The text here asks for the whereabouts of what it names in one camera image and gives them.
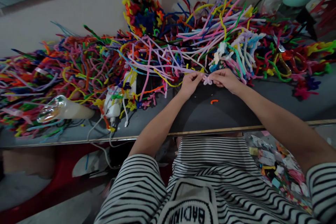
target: wall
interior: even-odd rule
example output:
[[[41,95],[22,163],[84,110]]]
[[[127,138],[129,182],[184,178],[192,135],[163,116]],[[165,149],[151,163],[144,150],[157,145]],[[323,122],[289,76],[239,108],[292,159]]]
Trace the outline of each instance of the wall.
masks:
[[[78,35],[86,35],[83,24],[97,34],[127,30],[122,0],[27,0],[3,9],[0,16],[0,57],[14,55],[11,48],[24,52],[42,48],[40,41],[51,41],[60,33],[56,21]],[[193,5],[198,0],[189,0]],[[258,0],[247,0],[249,4]],[[166,12],[179,10],[176,0],[162,0]]]

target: gray table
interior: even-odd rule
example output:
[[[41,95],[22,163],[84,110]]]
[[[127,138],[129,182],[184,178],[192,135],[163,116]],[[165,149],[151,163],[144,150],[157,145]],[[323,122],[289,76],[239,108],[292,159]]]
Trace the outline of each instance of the gray table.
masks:
[[[320,88],[317,90],[320,94],[311,95],[305,101],[298,101],[297,98],[293,97],[291,84],[281,83],[276,77],[269,77],[267,80],[255,80],[253,82],[255,84],[254,89],[310,125],[335,124],[336,64],[333,64],[332,68],[333,72],[331,74],[315,77],[316,80],[322,81]],[[157,95],[156,107],[131,112],[129,114],[129,126],[127,128],[124,127],[125,118],[123,118],[118,125],[118,130],[113,134],[112,140],[136,139],[142,129],[169,103],[176,92],[177,90],[175,89],[169,89],[167,99],[161,94]],[[210,101],[213,99],[217,99],[219,102],[211,105]],[[97,113],[92,119],[83,122],[84,127],[68,128],[58,138],[48,139],[45,142],[43,137],[16,140],[12,133],[3,130],[0,134],[0,148],[85,143],[87,142],[89,130],[99,117],[100,114]],[[182,107],[169,134],[214,134],[260,129],[263,129],[260,121],[237,96],[232,95],[226,89],[220,89],[214,85],[199,85],[194,95]],[[100,142],[108,140],[109,132],[105,128],[105,123],[101,121],[90,134],[89,141]]]

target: striped shirt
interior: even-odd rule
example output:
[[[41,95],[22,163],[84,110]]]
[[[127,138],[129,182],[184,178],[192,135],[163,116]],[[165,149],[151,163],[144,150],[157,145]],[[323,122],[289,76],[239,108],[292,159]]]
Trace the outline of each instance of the striped shirt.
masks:
[[[262,180],[244,138],[183,138],[167,188],[153,158],[128,157],[95,223],[336,223],[336,163],[307,185],[313,216]]]

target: concrete floor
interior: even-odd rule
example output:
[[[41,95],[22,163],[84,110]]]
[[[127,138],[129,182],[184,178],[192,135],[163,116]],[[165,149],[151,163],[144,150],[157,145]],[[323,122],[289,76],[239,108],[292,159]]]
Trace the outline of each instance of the concrete floor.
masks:
[[[315,129],[325,140],[329,138],[331,145],[336,147],[336,125],[320,126]],[[260,137],[275,146],[275,138],[271,135],[264,136],[261,132],[249,132],[246,133],[245,136],[248,137],[251,134]],[[19,222],[19,224],[82,224],[89,215],[94,203],[98,201],[99,195],[103,189],[104,186],[101,185],[43,212],[35,214]]]

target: pile of pipe cleaners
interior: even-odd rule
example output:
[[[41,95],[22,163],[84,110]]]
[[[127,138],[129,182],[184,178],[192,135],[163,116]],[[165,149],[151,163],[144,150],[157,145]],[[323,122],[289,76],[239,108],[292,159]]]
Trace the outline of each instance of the pile of pipe cleaners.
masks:
[[[208,0],[194,7],[182,1],[180,12],[165,13],[158,0],[123,0],[130,32],[98,36],[84,25],[90,35],[80,37],[55,23],[63,31],[58,43],[42,42],[44,49],[32,53],[13,49],[17,56],[0,59],[1,123],[18,139],[34,138],[59,123],[36,121],[43,104],[57,95],[104,115],[109,94],[113,103],[123,103],[121,118],[127,110],[156,105],[155,95],[166,97],[184,74],[201,71],[204,84],[211,84],[209,73],[222,68],[249,86],[274,76],[296,83],[294,95],[300,99],[318,94],[321,82],[313,76],[329,73],[332,61],[317,57],[334,53],[336,41],[303,46],[299,23],[261,15],[243,0]],[[146,79],[135,93],[131,86],[139,75]],[[146,90],[150,78],[159,84]]]

